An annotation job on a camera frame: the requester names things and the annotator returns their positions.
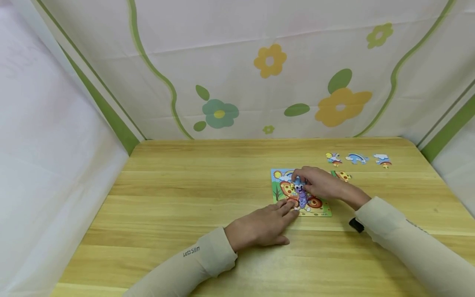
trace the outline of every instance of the beige sleeve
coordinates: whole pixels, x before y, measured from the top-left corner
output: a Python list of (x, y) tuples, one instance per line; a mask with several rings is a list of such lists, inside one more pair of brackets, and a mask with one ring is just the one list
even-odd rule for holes
[(475, 296), (475, 268), (381, 198), (363, 205), (356, 219), (434, 296)]
[(219, 227), (160, 264), (123, 296), (188, 296), (199, 283), (233, 268), (237, 258), (224, 229)]

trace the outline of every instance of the printed flower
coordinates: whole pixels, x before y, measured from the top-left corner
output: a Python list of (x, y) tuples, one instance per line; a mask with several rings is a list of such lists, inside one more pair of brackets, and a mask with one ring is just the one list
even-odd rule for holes
[(391, 23), (374, 27), (373, 32), (368, 34), (366, 37), (366, 40), (368, 41), (368, 48), (382, 46), (386, 42), (386, 39), (392, 35), (392, 32), (393, 30)]
[(265, 134), (272, 134), (272, 132), (274, 132), (274, 126), (265, 126), (264, 129), (262, 129), (262, 131), (264, 131)]
[(279, 75), (282, 65), (287, 60), (287, 54), (282, 52), (280, 45), (274, 43), (269, 48), (260, 48), (254, 66), (261, 70), (261, 77), (268, 78), (271, 75)]
[(336, 127), (359, 115), (371, 96), (373, 96), (371, 92), (353, 94), (346, 87), (335, 90), (330, 97), (322, 99), (318, 103), (320, 109), (315, 114), (315, 120), (322, 122), (327, 127)]
[(211, 99), (203, 105), (203, 113), (206, 122), (215, 129), (231, 127), (234, 119), (239, 115), (239, 110), (231, 103), (223, 103), (221, 100)]

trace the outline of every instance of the green stripe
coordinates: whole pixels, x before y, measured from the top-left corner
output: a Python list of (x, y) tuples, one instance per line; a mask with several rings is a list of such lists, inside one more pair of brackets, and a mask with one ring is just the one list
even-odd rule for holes
[(475, 115), (475, 94), (457, 111), (457, 113), (440, 129), (429, 143), (422, 149), (421, 153), (432, 162), (447, 143), (457, 134), (462, 127)]
[(435, 21), (435, 23), (430, 27), (429, 31), (424, 35), (424, 37), (413, 47), (411, 48), (402, 58), (399, 60), (399, 62), (396, 64), (396, 67), (394, 67), (392, 73), (391, 73), (391, 90), (389, 92), (388, 98), (384, 102), (383, 106), (379, 110), (379, 112), (376, 114), (375, 118), (371, 121), (371, 123), (364, 128), (363, 131), (359, 132), (353, 137), (360, 137), (363, 136), (365, 133), (367, 133), (372, 127), (376, 125), (376, 123), (379, 121), (383, 113), (386, 111), (386, 108), (388, 108), (388, 105), (391, 103), (392, 98), (394, 94), (396, 93), (396, 87), (398, 86), (398, 73), (401, 67), (404, 65), (404, 63), (409, 59), (426, 41), (427, 39), (434, 33), (434, 31), (440, 26), (442, 21), (445, 19), (447, 14), (449, 13), (450, 9), (454, 5), (455, 0), (448, 0), (447, 4), (445, 5), (444, 9), (440, 13), (439, 17)]
[(181, 124), (180, 118), (178, 117), (178, 113), (176, 111), (177, 92), (175, 90), (175, 87), (173, 86), (173, 84), (168, 78), (166, 78), (162, 73), (158, 71), (157, 68), (155, 68), (153, 63), (148, 58), (147, 53), (145, 52), (145, 49), (143, 48), (143, 44), (142, 44), (142, 41), (140, 40), (139, 28), (137, 24), (137, 7), (135, 5), (135, 1), (128, 0), (128, 2), (129, 2), (129, 11), (130, 11), (130, 31), (135, 43), (135, 48), (139, 52), (140, 57), (148, 66), (150, 71), (152, 71), (160, 80), (162, 80), (168, 86), (168, 89), (171, 92), (171, 113), (173, 114), (173, 118), (175, 119), (175, 122), (177, 123), (178, 127), (183, 132), (183, 134), (185, 134), (185, 136), (187, 136), (189, 139), (193, 139), (193, 137), (186, 131), (185, 127), (183, 127), (183, 125)]
[(66, 53), (66, 51), (61, 47), (67, 59), (73, 66), (74, 70), (77, 72), (79, 78), (83, 81), (89, 93), (91, 93), (92, 98), (95, 103), (101, 110), (105, 119), (109, 122), (109, 125), (112, 127), (112, 130), (115, 132), (120, 142), (126, 149), (127, 153), (132, 154), (132, 151), (136, 145), (140, 142), (135, 137), (135, 135), (130, 131), (129, 127), (123, 122), (123, 120), (117, 115), (114, 109), (109, 105), (109, 103), (104, 99), (101, 93), (95, 88), (91, 81), (87, 78), (84, 72), (76, 65), (76, 63), (71, 59), (71, 57)]
[(51, 12), (48, 10), (48, 8), (46, 8), (45, 4), (41, 1), (41, 0), (37, 0), (37, 3), (41, 6), (41, 8), (45, 11), (45, 13), (49, 16), (49, 18), (53, 21), (53, 23), (56, 25), (56, 27), (59, 29), (59, 31), (61, 31), (61, 33), (64, 35), (64, 37), (66, 38), (66, 40), (71, 44), (71, 46), (74, 48), (74, 50), (77, 52), (77, 54), (82, 58), (82, 60), (84, 61), (84, 63), (86, 63), (86, 65), (89, 67), (89, 69), (91, 70), (92, 73), (94, 73), (95, 77), (97, 78), (97, 80), (99, 80), (99, 82), (102, 84), (102, 86), (104, 87), (104, 89), (106, 89), (106, 91), (109, 93), (110, 97), (112, 97), (112, 99), (115, 101), (115, 103), (120, 107), (120, 109), (122, 109), (122, 112), (127, 116), (127, 118), (129, 119), (129, 121), (134, 125), (134, 127), (137, 129), (137, 131), (140, 133), (140, 135), (142, 135), (142, 137), (146, 140), (147, 138), (145, 137), (145, 135), (143, 135), (143, 133), (140, 131), (139, 127), (137, 127), (137, 125), (133, 122), (133, 120), (130, 118), (130, 116), (128, 115), (128, 113), (125, 111), (125, 109), (122, 107), (122, 105), (119, 103), (119, 101), (117, 101), (117, 99), (115, 98), (115, 96), (112, 94), (111, 90), (109, 90), (109, 88), (105, 85), (104, 81), (102, 81), (102, 79), (99, 77), (99, 75), (97, 74), (97, 72), (92, 68), (91, 64), (86, 60), (86, 58), (84, 57), (84, 55), (79, 51), (79, 49), (77, 48), (76, 44), (74, 44), (74, 42), (72, 41), (71, 38), (69, 38), (69, 36), (66, 34), (66, 32), (63, 30), (63, 28), (60, 26), (60, 24), (58, 23), (58, 21), (53, 17), (53, 15), (51, 14)]
[(440, 124), (440, 122), (447, 116), (447, 114), (457, 105), (457, 103), (465, 96), (465, 94), (475, 85), (475, 79), (468, 85), (467, 88), (460, 94), (460, 96), (452, 103), (452, 105), (444, 112), (444, 114), (437, 120), (437, 122), (430, 128), (430, 130), (424, 135), (424, 137), (416, 145), (419, 147), (421, 143), (434, 131), (434, 129)]

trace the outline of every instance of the green leaf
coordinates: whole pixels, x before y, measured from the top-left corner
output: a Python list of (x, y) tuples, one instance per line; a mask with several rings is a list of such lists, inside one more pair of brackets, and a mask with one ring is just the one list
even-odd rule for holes
[(328, 83), (328, 92), (333, 93), (334, 91), (347, 87), (352, 79), (352, 71), (348, 68), (338, 71)]
[(204, 128), (206, 128), (205, 121), (199, 121), (193, 126), (193, 129), (195, 129), (196, 132), (203, 131)]
[(200, 96), (201, 99), (205, 101), (209, 100), (209, 92), (204, 87), (196, 85), (196, 93), (198, 93), (198, 96)]
[(297, 103), (297, 104), (287, 107), (287, 109), (284, 111), (284, 115), (285, 116), (303, 115), (304, 113), (307, 113), (309, 110), (310, 110), (310, 107), (307, 104)]

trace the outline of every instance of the green flower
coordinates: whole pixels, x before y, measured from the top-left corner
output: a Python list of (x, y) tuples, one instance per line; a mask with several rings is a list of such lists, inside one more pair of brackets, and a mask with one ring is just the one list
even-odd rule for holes
[(231, 103), (223, 103), (221, 100), (211, 99), (203, 105), (203, 113), (206, 122), (215, 129), (231, 127), (234, 119), (239, 115), (239, 110)]
[(368, 48), (382, 46), (386, 42), (386, 39), (392, 35), (392, 32), (393, 30), (391, 23), (374, 27), (373, 32), (368, 34), (366, 37), (366, 40), (368, 41)]
[(262, 131), (264, 131), (265, 134), (272, 134), (272, 132), (274, 132), (274, 126), (265, 126), (264, 129), (262, 129)]

